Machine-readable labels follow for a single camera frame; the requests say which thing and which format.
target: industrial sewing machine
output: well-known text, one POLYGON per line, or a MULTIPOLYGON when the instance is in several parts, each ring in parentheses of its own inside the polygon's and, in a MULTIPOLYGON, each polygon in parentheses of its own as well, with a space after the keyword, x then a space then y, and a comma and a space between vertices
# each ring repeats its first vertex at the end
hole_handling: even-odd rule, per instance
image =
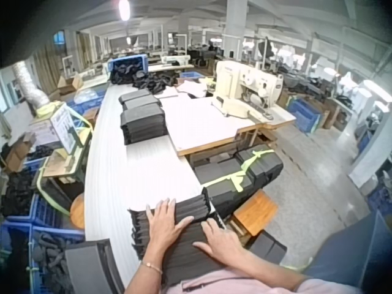
POLYGON ((283 76, 263 72, 235 61, 219 61, 212 104, 225 116, 274 119, 269 109, 278 100, 283 76))
POLYGON ((161 56, 163 66, 171 66, 173 62, 178 62, 180 66, 187 66, 190 60, 189 55, 161 56))

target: gold bracelet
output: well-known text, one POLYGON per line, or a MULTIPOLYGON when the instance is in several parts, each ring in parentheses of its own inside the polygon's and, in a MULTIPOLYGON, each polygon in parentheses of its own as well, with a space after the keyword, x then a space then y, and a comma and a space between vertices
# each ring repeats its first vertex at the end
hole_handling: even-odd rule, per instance
POLYGON ((140 262, 142 265, 144 265, 144 266, 147 266, 148 268, 152 268, 153 270, 156 270, 158 273, 160 273, 160 274, 164 274, 164 272, 160 269, 160 268, 158 268, 158 267, 156 267, 156 266, 154 266, 154 265, 152 265, 150 262, 144 262, 143 260, 140 262))

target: factory floor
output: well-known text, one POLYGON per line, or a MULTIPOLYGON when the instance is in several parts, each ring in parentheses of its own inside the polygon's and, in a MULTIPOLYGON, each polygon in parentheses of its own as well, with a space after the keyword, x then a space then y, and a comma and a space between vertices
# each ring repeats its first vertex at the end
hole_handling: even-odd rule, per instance
POLYGON ((281 175, 264 191, 278 204, 266 231, 288 247, 283 265, 307 265, 330 234, 369 214, 347 176, 358 150, 352 134, 335 128, 304 134, 295 126, 274 132, 281 175))

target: hand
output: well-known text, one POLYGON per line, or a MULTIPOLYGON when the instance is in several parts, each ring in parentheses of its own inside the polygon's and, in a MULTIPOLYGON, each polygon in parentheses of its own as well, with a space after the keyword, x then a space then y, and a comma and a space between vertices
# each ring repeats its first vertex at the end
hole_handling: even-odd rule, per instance
POLYGON ((202 222, 202 227, 208 244, 194 242, 193 245, 225 265, 238 266, 246 250, 242 247, 237 235, 230 230, 219 228, 214 219, 202 222))
POLYGON ((149 243, 148 247, 157 254, 164 255, 166 250, 172 245, 194 219, 188 216, 182 219, 177 225, 175 221, 176 200, 173 199, 169 204, 169 199, 160 201, 155 207, 154 215, 147 205, 146 213, 149 222, 149 243))

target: bundle tied with yellow string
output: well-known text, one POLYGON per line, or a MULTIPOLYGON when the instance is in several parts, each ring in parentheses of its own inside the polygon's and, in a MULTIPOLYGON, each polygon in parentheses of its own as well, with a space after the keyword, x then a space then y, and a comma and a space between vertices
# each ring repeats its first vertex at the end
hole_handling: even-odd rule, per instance
POLYGON ((268 145, 257 145, 235 154, 242 169, 254 179, 254 192, 272 182, 283 170, 283 162, 268 145))
POLYGON ((196 167, 195 174, 221 218, 233 213, 251 196, 254 180, 235 158, 196 167))

